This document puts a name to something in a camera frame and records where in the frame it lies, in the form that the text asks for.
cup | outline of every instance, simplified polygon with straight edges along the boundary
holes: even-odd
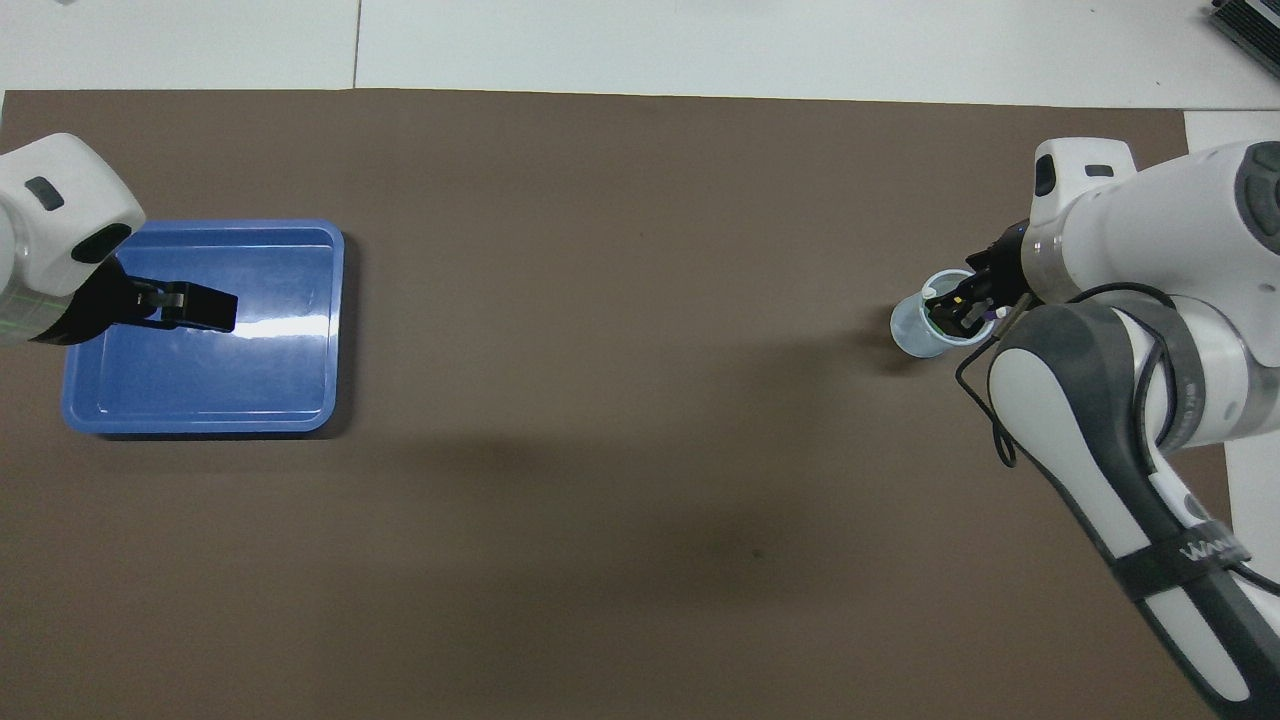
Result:
[[[934,325],[924,311],[924,301],[940,295],[946,295],[960,284],[960,281],[972,275],[970,270],[950,269],[934,273],[924,282],[920,291],[902,299],[893,307],[890,316],[890,329],[893,333],[893,342],[904,352],[914,357],[937,357],[952,347],[977,345],[991,334],[991,323],[986,323],[982,331],[973,337],[955,337],[946,334]]]

